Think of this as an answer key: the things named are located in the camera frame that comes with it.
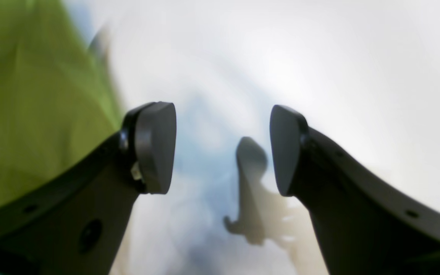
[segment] green cloth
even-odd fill
[[[59,0],[0,0],[0,206],[75,165],[121,119]]]

